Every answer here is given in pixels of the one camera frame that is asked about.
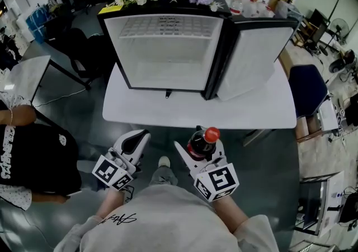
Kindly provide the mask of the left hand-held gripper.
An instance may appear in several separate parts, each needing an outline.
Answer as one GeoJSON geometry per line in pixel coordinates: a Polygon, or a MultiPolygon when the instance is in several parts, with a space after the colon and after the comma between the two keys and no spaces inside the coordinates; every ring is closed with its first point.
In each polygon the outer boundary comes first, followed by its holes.
{"type": "Polygon", "coordinates": [[[95,164],[92,175],[103,184],[119,191],[134,180],[140,171],[143,152],[150,141],[148,130],[132,130],[123,134],[95,164]]]}

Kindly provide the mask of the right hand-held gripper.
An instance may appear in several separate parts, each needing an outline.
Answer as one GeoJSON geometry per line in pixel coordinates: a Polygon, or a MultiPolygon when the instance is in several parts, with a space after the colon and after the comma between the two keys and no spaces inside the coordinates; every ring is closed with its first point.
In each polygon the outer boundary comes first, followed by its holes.
{"type": "Polygon", "coordinates": [[[214,202],[231,195],[239,186],[232,163],[227,163],[220,130],[196,126],[195,161],[177,142],[174,145],[194,180],[195,189],[208,201],[214,202]]]}

